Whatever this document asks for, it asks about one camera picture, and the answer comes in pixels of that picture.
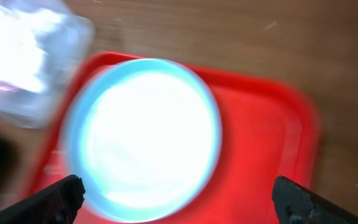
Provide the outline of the light blue plate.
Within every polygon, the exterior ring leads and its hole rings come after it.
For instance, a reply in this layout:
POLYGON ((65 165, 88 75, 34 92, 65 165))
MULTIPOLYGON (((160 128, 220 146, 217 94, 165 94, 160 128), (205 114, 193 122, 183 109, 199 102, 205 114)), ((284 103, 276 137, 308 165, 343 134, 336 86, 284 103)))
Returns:
POLYGON ((223 128, 207 84, 157 58, 105 66, 77 94, 62 127, 67 171, 82 178, 99 218, 159 220, 210 180, 223 128))

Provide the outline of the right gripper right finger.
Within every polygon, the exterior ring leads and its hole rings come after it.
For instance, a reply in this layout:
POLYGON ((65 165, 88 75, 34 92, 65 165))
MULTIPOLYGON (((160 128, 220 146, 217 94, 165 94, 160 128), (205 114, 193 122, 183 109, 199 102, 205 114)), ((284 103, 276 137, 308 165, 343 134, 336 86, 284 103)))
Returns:
POLYGON ((272 201, 280 224, 358 224, 358 216, 284 176, 275 179, 272 201))

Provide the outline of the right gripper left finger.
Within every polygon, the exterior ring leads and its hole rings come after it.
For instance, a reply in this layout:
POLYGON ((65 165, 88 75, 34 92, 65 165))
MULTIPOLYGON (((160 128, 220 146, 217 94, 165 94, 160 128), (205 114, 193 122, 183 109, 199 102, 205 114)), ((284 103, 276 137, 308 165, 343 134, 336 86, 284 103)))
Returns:
POLYGON ((73 224, 85 198, 82 179, 69 175, 0 211, 0 224, 73 224))

